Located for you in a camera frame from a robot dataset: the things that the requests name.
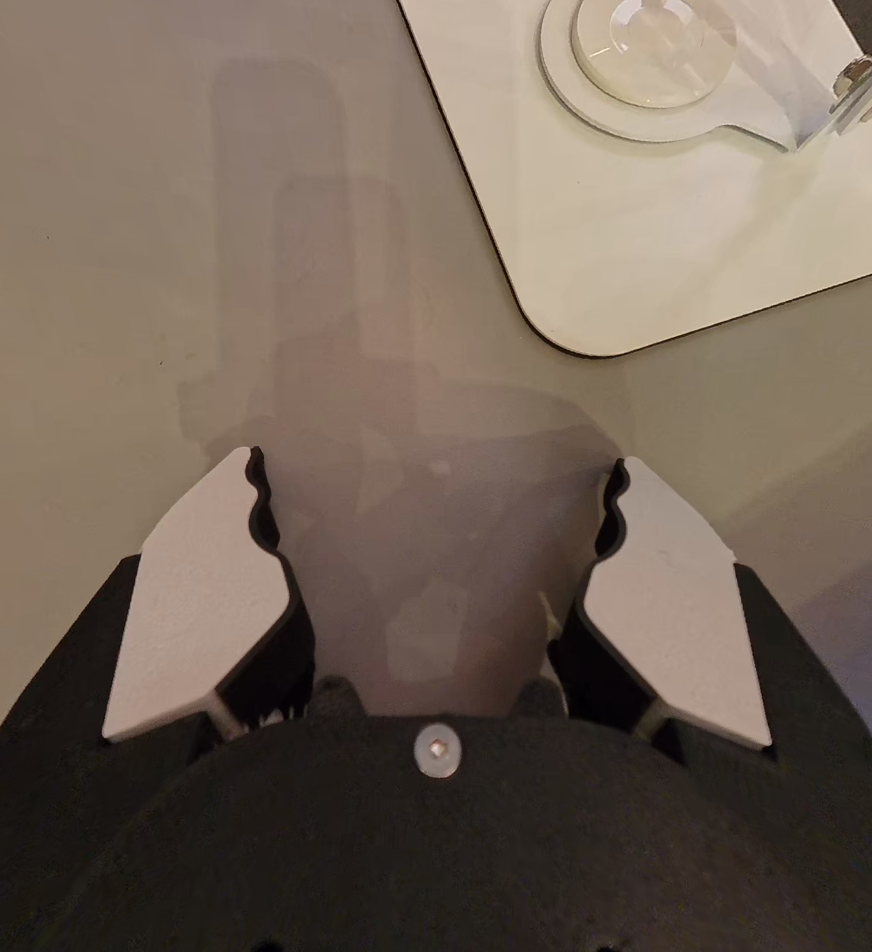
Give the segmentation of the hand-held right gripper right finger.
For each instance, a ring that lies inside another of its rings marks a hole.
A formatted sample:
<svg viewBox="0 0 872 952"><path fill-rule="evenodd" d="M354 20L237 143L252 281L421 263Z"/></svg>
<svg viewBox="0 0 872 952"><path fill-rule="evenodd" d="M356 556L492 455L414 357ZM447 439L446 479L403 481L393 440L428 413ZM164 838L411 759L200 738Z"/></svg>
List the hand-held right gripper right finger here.
<svg viewBox="0 0 872 952"><path fill-rule="evenodd" d="M650 741L679 721L773 744L732 550L642 460L619 458L594 557L549 642L569 718Z"/></svg>

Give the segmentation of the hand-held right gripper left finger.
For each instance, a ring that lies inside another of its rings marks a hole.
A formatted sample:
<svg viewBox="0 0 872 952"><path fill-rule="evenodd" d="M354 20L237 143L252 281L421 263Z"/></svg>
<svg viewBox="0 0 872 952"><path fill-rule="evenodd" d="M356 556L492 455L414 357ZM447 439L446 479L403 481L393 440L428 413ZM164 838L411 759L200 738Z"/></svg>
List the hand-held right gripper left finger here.
<svg viewBox="0 0 872 952"><path fill-rule="evenodd" d="M271 509L263 451L234 449L145 539L102 735L192 715L225 741L303 717L315 634Z"/></svg>

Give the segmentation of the clear round stand foot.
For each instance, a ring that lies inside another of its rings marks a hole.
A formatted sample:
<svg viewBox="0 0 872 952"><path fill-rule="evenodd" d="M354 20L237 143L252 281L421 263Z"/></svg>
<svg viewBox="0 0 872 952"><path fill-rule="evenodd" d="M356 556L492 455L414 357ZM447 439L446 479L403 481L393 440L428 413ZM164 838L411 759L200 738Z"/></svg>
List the clear round stand foot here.
<svg viewBox="0 0 872 952"><path fill-rule="evenodd" d="M537 56L555 97L617 138L730 128L796 152L872 120L872 56L828 81L812 68L845 26L834 2L551 1Z"/></svg>

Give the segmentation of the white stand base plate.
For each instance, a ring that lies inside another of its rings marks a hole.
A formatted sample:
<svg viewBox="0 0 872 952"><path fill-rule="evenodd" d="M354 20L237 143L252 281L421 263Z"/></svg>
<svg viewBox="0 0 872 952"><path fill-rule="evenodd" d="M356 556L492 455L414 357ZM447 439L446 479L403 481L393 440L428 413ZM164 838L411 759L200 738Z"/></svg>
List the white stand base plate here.
<svg viewBox="0 0 872 952"><path fill-rule="evenodd" d="M527 323L609 358L872 276L872 120L796 152L720 128L674 144L585 125L537 56L548 2L399 2ZM872 56L872 2L811 54Z"/></svg>

